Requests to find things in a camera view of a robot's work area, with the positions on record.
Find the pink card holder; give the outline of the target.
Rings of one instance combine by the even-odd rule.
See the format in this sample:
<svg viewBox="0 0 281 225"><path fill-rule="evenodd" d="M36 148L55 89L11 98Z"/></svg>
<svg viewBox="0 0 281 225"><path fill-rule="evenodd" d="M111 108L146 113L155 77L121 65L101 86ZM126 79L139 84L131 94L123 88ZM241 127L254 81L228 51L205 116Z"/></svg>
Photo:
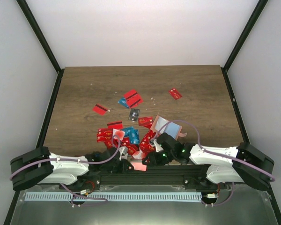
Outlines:
<svg viewBox="0 0 281 225"><path fill-rule="evenodd" d="M167 133L175 140L179 137L186 137L187 133L182 133L182 126L178 125L174 122L169 123L169 121L159 115L156 116L153 124L150 127L150 130L155 132L156 134Z"/></svg>

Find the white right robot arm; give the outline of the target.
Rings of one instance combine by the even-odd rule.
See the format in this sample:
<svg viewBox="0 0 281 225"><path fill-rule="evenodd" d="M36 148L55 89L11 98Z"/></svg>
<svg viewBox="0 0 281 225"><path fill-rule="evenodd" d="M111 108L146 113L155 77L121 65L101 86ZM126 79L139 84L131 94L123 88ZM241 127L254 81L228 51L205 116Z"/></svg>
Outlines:
<svg viewBox="0 0 281 225"><path fill-rule="evenodd" d="M199 176L202 188L224 182L244 183L256 190L266 191L274 181L274 161L247 142L236 147L218 148L175 140L167 133L148 142L153 151L142 159L148 166L162 166L173 160L182 165L206 165Z"/></svg>

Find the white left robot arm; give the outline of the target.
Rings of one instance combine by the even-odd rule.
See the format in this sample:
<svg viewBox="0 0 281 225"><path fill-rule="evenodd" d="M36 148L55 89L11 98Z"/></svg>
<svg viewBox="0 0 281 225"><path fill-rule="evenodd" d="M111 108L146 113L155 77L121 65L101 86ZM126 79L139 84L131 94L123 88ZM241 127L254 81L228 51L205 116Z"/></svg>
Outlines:
<svg viewBox="0 0 281 225"><path fill-rule="evenodd" d="M133 170L134 166L127 156L126 147L69 157L51 153L48 147L42 146L10 161L10 180L14 191L26 190L37 184L60 183L82 189L86 185L86 177L92 174Z"/></svg>

